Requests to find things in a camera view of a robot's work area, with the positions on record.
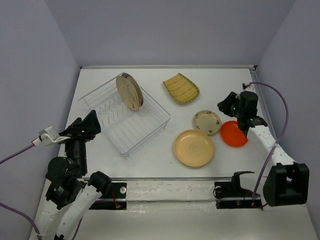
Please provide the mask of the small beige flower plate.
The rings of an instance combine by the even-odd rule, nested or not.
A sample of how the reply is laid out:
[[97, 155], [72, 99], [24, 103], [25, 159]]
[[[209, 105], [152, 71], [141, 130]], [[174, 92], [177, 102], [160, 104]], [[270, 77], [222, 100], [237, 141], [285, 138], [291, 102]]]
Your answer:
[[192, 119], [193, 127], [207, 135], [215, 135], [222, 126], [220, 117], [213, 111], [201, 110]]

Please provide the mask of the beige floral square plate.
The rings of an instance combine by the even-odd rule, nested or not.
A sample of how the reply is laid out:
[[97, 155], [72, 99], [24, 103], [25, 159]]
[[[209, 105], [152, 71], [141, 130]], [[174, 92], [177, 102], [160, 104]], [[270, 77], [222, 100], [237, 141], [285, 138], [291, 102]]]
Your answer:
[[132, 111], [138, 111], [140, 104], [135, 87], [122, 76], [117, 76], [115, 82], [117, 91], [125, 105]]

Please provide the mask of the green rimmed white plate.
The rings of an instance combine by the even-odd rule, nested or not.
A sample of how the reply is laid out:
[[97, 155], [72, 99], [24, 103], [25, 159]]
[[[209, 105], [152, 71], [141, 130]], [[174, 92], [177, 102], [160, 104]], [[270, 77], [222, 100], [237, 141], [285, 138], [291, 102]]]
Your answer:
[[137, 81], [128, 73], [123, 73], [121, 76], [127, 79], [135, 87], [135, 90], [137, 91], [138, 95], [139, 106], [141, 107], [143, 105], [144, 99], [141, 88], [138, 85]]

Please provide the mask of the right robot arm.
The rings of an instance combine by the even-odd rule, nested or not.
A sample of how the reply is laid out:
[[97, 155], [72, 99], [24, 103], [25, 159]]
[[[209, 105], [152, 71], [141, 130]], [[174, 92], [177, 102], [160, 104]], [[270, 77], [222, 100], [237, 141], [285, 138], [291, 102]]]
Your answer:
[[260, 197], [270, 207], [303, 205], [308, 199], [310, 170], [283, 150], [267, 122], [257, 115], [257, 105], [258, 95], [246, 90], [231, 92], [217, 105], [222, 113], [237, 119], [240, 131], [265, 159], [258, 177], [252, 171], [235, 172], [230, 190], [235, 196], [249, 191], [253, 199]]

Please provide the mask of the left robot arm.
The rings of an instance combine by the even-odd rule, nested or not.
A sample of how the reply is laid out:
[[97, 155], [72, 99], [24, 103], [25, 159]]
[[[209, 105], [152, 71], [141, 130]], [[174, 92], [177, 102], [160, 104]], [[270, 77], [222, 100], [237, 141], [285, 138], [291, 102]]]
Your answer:
[[63, 144], [64, 156], [50, 160], [46, 180], [49, 182], [45, 201], [32, 240], [70, 240], [77, 223], [101, 197], [110, 194], [112, 180], [101, 171], [94, 172], [88, 182], [81, 178], [88, 173], [86, 143], [101, 133], [97, 113], [91, 110], [85, 118], [78, 117], [58, 133], [47, 127], [32, 143], [50, 146]]

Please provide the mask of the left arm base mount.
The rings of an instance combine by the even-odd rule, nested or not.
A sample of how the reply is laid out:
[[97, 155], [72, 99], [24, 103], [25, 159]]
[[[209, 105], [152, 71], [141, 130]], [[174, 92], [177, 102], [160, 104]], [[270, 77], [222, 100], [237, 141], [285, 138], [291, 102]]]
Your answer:
[[96, 200], [90, 210], [122, 211], [127, 209], [127, 182], [115, 181], [111, 183], [108, 193], [104, 193]]

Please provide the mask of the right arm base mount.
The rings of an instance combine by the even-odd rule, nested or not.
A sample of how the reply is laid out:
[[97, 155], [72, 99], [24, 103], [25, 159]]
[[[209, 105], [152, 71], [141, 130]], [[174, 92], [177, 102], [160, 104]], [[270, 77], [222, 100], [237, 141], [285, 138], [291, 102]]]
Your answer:
[[260, 197], [252, 198], [252, 191], [229, 181], [215, 181], [212, 191], [217, 209], [259, 209], [263, 206]]

